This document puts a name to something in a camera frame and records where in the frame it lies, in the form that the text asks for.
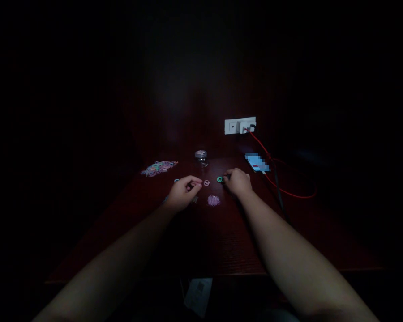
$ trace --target red cable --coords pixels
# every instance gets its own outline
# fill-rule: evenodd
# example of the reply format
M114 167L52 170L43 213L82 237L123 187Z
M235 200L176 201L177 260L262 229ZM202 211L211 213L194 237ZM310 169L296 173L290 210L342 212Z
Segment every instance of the red cable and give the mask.
M273 160L279 161L279 162L282 162L283 164L287 165L288 167L290 167L288 164L286 164L286 163L285 163L284 161L282 161L282 160L273 159L273 158L270 156L270 153L267 152L267 150L266 150L266 148L264 147L263 143L261 143L261 141L260 141L259 139L257 139L257 137L256 137L254 134L252 134L252 132L251 132L250 130L248 130L247 128L245 128L245 130L246 130L250 135L252 135L255 140L257 140L257 142L261 145L261 147L263 148L263 150L266 152L267 157L268 157L269 160L272 160L272 162L273 162ZM294 168L292 168L292 167L290 167L290 168L291 168L293 171L295 171L295 172L301 174L303 177L307 178L307 177L306 177L303 173L301 173L300 171L297 171L296 169L294 169ZM276 186L276 185L273 183L273 181L270 180L270 178L267 176L266 173L264 173L264 175L265 175L265 177L267 178L267 180L269 180L269 182L270 182L272 185ZM294 194L292 194L292 193L290 193L290 192L288 192L288 191L282 190L281 188L279 188L279 190L281 190L283 193L285 193L285 194L287 194L287 195L290 195L290 196L293 196L293 197L296 197L296 198L309 199L309 198L314 197L314 196L318 193L317 185L316 185L315 183L313 183L313 182L312 182L312 184L313 184L313 186L315 187L315 192L314 192L312 195L310 195L310 196L294 195Z

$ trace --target jar lid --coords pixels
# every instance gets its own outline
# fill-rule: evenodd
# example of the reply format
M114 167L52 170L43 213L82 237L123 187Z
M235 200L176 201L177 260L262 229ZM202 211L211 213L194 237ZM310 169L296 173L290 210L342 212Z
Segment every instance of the jar lid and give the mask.
M197 159L203 159L207 157L207 152L205 150L198 150L194 153Z

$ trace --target person's left hand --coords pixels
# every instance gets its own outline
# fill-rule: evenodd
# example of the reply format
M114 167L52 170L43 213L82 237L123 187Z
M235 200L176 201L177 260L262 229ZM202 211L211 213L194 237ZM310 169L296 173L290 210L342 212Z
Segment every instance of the person's left hand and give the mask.
M187 176L176 181L164 206L175 212L184 210L202 188L202 182L201 179L193 176Z

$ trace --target white power socket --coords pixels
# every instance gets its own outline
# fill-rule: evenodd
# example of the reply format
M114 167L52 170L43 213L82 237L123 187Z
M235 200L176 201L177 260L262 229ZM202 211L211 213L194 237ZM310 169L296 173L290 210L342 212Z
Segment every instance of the white power socket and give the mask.
M255 116L242 119L228 119L225 120L224 134L244 134L247 132L245 128L249 128L251 125L257 125ZM251 127L249 130L254 132L255 128Z

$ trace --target wooden table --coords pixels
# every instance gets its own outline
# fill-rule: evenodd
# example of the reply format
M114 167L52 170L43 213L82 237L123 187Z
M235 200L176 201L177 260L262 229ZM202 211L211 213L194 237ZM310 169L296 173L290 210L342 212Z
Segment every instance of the wooden table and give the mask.
M144 276L265 274L241 206L216 178L230 168L244 170L251 176L254 191L281 214L275 188L260 173L254 173L243 156L209 161L206 168L199 167L193 160L180 161L173 169L152 178L137 174L50 275L47 283L70 280L99 252L154 211L168 195L174 179L189 174L209 180L211 184L203 186L198 193L197 204L189 205L171 222ZM282 188L296 192L304 186L299 180L287 180L280 167L279 175ZM221 204L208 206L209 195L218 196ZM283 195L283 202L295 228L339 270L381 268L376 256L357 242L319 197L297 199Z

